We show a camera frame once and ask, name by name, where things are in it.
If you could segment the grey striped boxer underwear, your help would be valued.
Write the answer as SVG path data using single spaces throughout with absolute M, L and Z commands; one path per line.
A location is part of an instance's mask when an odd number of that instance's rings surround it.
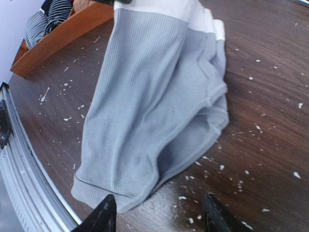
M 27 21 L 24 33 L 24 40 L 27 49 L 30 50 L 45 35 L 47 18 L 42 11 L 33 14 Z

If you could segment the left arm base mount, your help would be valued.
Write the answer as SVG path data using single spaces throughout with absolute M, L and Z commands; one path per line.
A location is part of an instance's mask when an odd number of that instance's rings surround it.
M 1 150 L 8 144 L 12 134 L 12 125 L 9 118 L 5 100 L 0 101 L 0 148 Z

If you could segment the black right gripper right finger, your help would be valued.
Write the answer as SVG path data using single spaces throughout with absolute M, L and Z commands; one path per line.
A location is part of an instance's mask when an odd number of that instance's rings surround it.
M 205 232 L 252 232 L 238 220 L 216 197 L 208 192 L 203 200 Z

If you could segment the brown wooden organizer box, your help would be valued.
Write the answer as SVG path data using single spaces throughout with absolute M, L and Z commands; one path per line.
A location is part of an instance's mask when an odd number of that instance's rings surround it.
M 68 19 L 45 35 L 33 48 L 28 49 L 23 40 L 10 71 L 25 77 L 58 50 L 112 19 L 113 7 L 105 3 L 94 1 L 79 12 L 72 9 Z

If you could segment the grey beige sock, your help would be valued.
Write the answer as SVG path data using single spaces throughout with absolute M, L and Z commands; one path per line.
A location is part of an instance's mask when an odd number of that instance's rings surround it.
M 72 196 L 118 213 L 201 158 L 228 125 L 225 30 L 197 0 L 114 7 Z

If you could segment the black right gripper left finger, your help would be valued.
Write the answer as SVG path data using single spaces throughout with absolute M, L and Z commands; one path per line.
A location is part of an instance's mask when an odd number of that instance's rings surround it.
M 112 194 L 107 195 L 91 214 L 71 232 L 116 232 L 117 206 Z

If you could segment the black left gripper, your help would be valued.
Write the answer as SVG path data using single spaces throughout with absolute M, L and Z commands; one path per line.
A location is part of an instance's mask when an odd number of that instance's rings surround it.
M 115 3 L 130 5 L 130 4 L 132 4 L 133 0 L 96 0 L 96 2 L 107 4 L 107 5 L 110 5 L 110 6 L 114 6 Z

